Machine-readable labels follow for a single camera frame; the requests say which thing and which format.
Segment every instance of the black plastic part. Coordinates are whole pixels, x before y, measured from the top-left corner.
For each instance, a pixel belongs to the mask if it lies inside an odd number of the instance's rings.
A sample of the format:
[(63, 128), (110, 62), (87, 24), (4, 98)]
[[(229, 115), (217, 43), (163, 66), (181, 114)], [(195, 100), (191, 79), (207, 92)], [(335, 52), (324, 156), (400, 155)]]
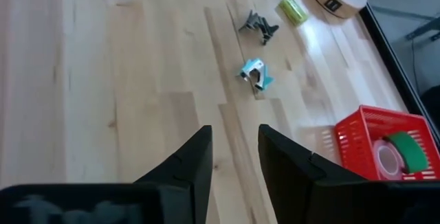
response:
[(249, 75), (255, 77), (257, 82), (259, 82), (260, 79), (261, 79), (261, 77), (263, 77), (263, 76), (261, 75), (261, 72), (260, 72), (259, 70), (257, 70), (257, 69), (253, 69), (253, 70), (249, 73)]
[(258, 151), (278, 224), (439, 221), (425, 214), (440, 206), (438, 181), (367, 181), (268, 125), (260, 126)]
[(335, 12), (336, 10), (338, 10), (342, 6), (342, 4), (338, 0), (327, 0), (324, 3), (324, 6), (328, 10)]
[(156, 182), (188, 188), (196, 224), (204, 224), (212, 176), (212, 127), (204, 126), (178, 151), (135, 183)]
[(432, 121), (437, 127), (440, 127), (440, 85), (431, 87), (420, 96), (426, 110), (432, 117)]
[(133, 184), (14, 186), (0, 191), (0, 223), (206, 222), (212, 176), (212, 128)]
[(253, 11), (250, 10), (249, 16), (247, 16), (247, 20), (245, 24), (242, 27), (240, 27), (239, 31), (241, 31), (243, 28), (255, 29), (258, 27), (258, 23), (259, 23), (259, 15), (257, 13), (254, 14)]
[(274, 33), (278, 30), (278, 25), (270, 26), (269, 23), (267, 23), (266, 18), (260, 17), (260, 22), (258, 23), (258, 26), (260, 27), (263, 36), (267, 36), (269, 38), (273, 37)]
[(437, 32), (434, 36), (431, 36), (430, 39), (432, 42), (436, 41), (440, 38), (440, 32)]
[(437, 149), (440, 147), (440, 133), (432, 121), (429, 113), (423, 106), (417, 90), (411, 85), (402, 65), (398, 61), (393, 48), (390, 46), (388, 40), (384, 36), (382, 29), (377, 22), (373, 11), (369, 4), (365, 8), (361, 9), (360, 16), (364, 21), (368, 32), (376, 45), (377, 50), (384, 61), (387, 70), (390, 72), (391, 78), (395, 83), (395, 86), (400, 93), (402, 100), (404, 101), (406, 108), (412, 114), (423, 115), (430, 125), (431, 133), (434, 137)]
[(421, 36), (422, 34), (425, 34), (426, 32), (429, 32), (431, 30), (440, 30), (440, 17), (437, 17), (425, 25), (422, 25), (421, 27), (418, 27), (416, 30), (412, 31), (410, 34), (406, 35), (406, 38), (408, 40), (416, 38), (418, 36)]

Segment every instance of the roll of masking tape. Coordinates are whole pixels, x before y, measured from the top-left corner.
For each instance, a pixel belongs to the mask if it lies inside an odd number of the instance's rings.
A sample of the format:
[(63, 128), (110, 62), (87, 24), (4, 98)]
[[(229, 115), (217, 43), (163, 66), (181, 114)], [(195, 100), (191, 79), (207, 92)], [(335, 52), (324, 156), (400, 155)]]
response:
[(420, 172), (428, 169), (428, 158), (420, 145), (407, 132), (398, 132), (385, 137), (399, 151), (404, 160), (405, 173)]
[(373, 156), (381, 179), (402, 180), (405, 163), (391, 143), (383, 139), (375, 141)]

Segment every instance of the red plastic basket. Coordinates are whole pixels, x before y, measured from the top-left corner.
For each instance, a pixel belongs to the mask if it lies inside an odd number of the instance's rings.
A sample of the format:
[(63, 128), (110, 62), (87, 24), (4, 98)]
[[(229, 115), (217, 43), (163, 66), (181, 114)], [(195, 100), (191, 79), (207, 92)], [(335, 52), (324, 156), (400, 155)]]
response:
[(425, 119), (419, 115), (360, 106), (335, 128), (342, 166), (370, 180), (380, 177), (374, 163), (372, 142), (399, 131), (407, 132), (428, 157), (428, 169), (407, 174), (402, 180), (440, 178), (440, 156)]

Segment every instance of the green tape roll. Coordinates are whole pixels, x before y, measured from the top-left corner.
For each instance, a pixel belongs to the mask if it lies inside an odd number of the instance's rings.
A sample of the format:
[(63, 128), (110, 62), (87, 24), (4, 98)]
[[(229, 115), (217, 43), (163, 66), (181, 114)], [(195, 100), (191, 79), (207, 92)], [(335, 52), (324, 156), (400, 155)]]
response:
[(282, 0), (279, 6), (295, 26), (301, 25), (309, 18), (295, 0)]
[(420, 145), (406, 132), (398, 132), (386, 137), (399, 151), (405, 163), (405, 173), (420, 172), (428, 168), (428, 158)]

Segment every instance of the light blue plastic object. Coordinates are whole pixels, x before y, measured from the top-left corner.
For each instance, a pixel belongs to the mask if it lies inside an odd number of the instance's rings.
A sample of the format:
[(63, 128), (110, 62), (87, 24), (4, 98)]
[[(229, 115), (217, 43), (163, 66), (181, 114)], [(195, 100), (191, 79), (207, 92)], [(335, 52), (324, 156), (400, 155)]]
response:
[(253, 71), (257, 73), (258, 79), (254, 86), (260, 91), (266, 90), (267, 86), (274, 81), (274, 79), (268, 74), (269, 70), (267, 65), (265, 65), (260, 58), (247, 60), (243, 68), (241, 68), (240, 76), (248, 81), (251, 77), (250, 74)]

